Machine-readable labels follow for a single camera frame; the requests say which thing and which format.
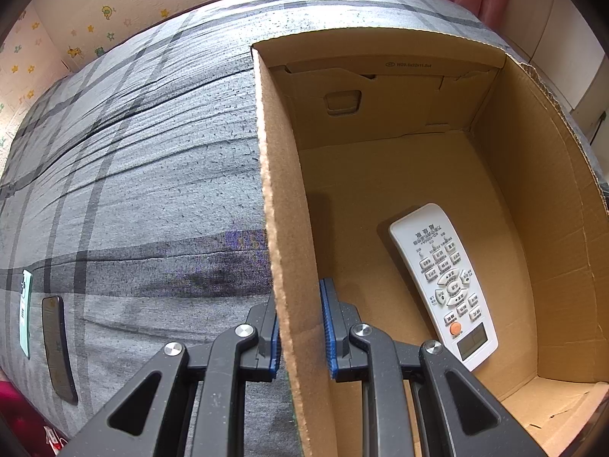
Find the brown cardboard box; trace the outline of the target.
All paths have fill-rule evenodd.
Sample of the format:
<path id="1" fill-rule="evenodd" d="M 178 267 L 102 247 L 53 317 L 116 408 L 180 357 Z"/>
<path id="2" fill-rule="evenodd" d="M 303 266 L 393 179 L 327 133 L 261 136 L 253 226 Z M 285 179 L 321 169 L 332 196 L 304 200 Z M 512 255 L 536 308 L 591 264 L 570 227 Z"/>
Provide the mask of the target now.
<path id="1" fill-rule="evenodd" d="M 452 221 L 499 346 L 476 371 L 551 456 L 608 391 L 608 204 L 532 70 L 432 31 L 351 28 L 252 47 L 274 298 L 303 451 L 357 456 L 361 395 L 330 381 L 319 281 L 394 339 L 435 328 L 389 237 Z"/>

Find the cream wardrobe cabinet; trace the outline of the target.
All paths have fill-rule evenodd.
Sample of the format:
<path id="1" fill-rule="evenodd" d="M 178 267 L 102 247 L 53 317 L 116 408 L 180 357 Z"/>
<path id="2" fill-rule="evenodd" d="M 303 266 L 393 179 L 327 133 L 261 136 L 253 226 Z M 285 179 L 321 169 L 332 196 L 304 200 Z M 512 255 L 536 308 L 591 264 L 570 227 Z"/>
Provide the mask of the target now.
<path id="1" fill-rule="evenodd" d="M 508 0 L 501 35 L 534 65 L 598 157 L 608 154 L 608 57 L 571 0 Z"/>

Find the white remote control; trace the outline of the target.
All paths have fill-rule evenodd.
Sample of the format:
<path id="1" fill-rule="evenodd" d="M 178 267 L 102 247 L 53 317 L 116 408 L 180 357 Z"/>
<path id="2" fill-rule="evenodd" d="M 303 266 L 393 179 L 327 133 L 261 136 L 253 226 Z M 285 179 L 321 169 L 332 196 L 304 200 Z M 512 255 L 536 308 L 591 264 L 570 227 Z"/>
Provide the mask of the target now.
<path id="1" fill-rule="evenodd" d="M 440 341 L 468 370 L 477 369 L 499 340 L 472 262 L 445 211 L 425 204 L 391 223 L 389 234 Z"/>

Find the grey plaid bed sheet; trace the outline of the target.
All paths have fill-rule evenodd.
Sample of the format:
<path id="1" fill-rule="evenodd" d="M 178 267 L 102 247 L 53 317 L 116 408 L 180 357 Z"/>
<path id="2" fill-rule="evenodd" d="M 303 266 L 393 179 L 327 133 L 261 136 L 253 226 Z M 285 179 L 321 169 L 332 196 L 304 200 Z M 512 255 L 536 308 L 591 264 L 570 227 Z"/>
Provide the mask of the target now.
<path id="1" fill-rule="evenodd" d="M 1 179 L 1 365 L 68 438 L 164 344 L 211 342 L 274 297 L 252 47 L 351 28 L 448 34 L 521 64 L 445 0 L 222 0 L 58 81 L 23 120 Z M 24 269 L 30 358 L 19 341 Z M 48 296 L 64 301 L 76 406 L 49 378 Z M 248 455 L 309 456 L 285 356 L 277 381 L 249 388 L 245 410 Z"/>

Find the white green card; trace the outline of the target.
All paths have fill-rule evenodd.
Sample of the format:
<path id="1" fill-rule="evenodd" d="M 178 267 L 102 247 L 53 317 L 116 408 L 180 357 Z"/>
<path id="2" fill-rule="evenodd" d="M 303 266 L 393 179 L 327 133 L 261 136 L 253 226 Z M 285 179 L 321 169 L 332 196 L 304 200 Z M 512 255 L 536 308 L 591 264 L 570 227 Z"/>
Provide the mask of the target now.
<path id="1" fill-rule="evenodd" d="M 22 274 L 22 291 L 19 309 L 19 341 L 23 354 L 30 358 L 29 347 L 29 307 L 32 286 L 32 273 L 24 269 Z"/>

